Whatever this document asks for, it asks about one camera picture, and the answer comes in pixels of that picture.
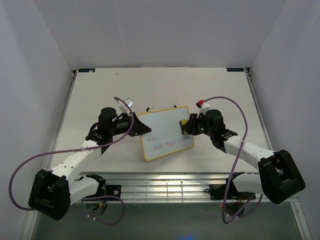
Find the yellow whiteboard eraser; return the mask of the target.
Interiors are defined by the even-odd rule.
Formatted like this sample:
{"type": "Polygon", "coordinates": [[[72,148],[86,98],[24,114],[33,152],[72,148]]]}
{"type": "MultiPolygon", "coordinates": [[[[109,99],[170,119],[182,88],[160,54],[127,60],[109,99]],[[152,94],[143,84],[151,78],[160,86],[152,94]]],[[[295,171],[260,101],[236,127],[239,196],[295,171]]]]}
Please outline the yellow whiteboard eraser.
{"type": "Polygon", "coordinates": [[[188,120],[187,119],[183,119],[183,120],[180,120],[179,121],[179,126],[180,126],[180,129],[181,129],[181,133],[183,135],[190,135],[190,129],[189,129],[189,126],[188,126],[188,120]]]}

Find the yellow framed whiteboard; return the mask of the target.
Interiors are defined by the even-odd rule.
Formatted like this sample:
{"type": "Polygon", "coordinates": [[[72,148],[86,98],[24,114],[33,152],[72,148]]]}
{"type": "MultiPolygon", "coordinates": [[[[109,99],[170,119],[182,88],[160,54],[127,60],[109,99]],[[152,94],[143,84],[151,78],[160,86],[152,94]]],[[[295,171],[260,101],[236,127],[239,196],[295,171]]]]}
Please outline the yellow framed whiteboard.
{"type": "Polygon", "coordinates": [[[144,159],[153,161],[192,148],[194,137],[182,134],[180,127],[180,121],[188,120],[189,116],[187,106],[139,114],[138,119],[151,129],[140,136],[144,159]]]}

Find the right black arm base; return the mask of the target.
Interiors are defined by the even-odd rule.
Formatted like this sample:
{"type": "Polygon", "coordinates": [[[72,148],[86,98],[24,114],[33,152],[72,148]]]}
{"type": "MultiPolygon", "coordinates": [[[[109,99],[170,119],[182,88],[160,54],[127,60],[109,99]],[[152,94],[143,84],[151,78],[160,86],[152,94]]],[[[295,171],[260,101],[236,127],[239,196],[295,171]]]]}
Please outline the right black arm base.
{"type": "MultiPolygon", "coordinates": [[[[223,200],[227,184],[210,184],[208,188],[204,190],[205,193],[210,195],[211,200],[223,200]]],[[[248,192],[240,192],[236,190],[236,187],[231,183],[227,193],[227,200],[247,200],[252,194],[248,192]]]]}

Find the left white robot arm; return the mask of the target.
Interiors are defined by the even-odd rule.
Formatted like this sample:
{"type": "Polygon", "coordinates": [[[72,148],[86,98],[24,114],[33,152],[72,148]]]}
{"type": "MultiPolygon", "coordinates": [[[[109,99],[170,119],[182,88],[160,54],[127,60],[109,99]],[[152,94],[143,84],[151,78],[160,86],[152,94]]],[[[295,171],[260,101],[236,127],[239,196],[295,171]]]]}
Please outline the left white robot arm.
{"type": "Polygon", "coordinates": [[[109,148],[114,136],[135,137],[151,131],[135,113],[117,115],[114,108],[103,108],[79,151],[50,170],[42,169],[35,175],[28,205],[58,221],[73,203],[85,198],[102,199],[107,193],[106,180],[97,174],[81,177],[80,173],[109,148]]]}

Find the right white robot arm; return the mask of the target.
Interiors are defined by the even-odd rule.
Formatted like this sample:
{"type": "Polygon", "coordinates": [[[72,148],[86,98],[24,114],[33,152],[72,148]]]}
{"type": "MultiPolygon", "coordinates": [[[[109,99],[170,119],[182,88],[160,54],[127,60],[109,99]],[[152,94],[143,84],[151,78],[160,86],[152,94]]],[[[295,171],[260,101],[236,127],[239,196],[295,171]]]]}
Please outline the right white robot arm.
{"type": "Polygon", "coordinates": [[[184,135],[206,135],[212,145],[256,170],[258,174],[231,171],[226,183],[217,189],[228,198],[237,199],[243,193],[266,196],[272,203],[280,204],[306,188],[306,183],[286,150],[272,151],[247,142],[226,128],[219,110],[192,113],[189,119],[179,122],[184,135]]]}

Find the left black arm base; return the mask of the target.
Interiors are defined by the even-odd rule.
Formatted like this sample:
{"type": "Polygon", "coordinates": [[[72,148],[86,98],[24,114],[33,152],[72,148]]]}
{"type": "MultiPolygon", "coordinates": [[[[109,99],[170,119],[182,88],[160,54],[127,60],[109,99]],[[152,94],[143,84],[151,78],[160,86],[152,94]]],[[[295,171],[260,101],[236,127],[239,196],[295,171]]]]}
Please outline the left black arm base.
{"type": "Polygon", "coordinates": [[[115,197],[121,198],[122,186],[118,184],[105,185],[102,187],[102,193],[104,196],[107,196],[104,199],[105,202],[116,201],[115,197]]]}

